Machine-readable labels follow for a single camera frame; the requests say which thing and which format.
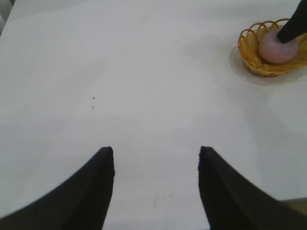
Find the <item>wicker basket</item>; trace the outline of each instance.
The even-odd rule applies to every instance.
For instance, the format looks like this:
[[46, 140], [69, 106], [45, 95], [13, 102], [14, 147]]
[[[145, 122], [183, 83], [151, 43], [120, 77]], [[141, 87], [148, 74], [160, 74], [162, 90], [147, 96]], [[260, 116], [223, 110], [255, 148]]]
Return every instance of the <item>wicker basket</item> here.
[[278, 21], [266, 21], [255, 23], [249, 29], [243, 30], [238, 40], [238, 49], [245, 65], [261, 77], [276, 77], [291, 70], [307, 65], [307, 35], [297, 38], [298, 54], [291, 61], [276, 65], [262, 59], [258, 53], [258, 47], [262, 38], [272, 29], [282, 28], [288, 18]]

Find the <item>white table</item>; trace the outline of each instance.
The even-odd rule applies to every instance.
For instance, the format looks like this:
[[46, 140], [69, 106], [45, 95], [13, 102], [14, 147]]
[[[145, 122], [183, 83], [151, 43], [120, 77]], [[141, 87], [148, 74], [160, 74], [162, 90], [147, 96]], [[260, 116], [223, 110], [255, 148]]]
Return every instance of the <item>white table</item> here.
[[277, 199], [307, 196], [307, 76], [243, 81], [241, 30], [299, 0], [18, 0], [0, 38], [0, 216], [115, 152], [106, 230], [199, 230], [201, 145]]

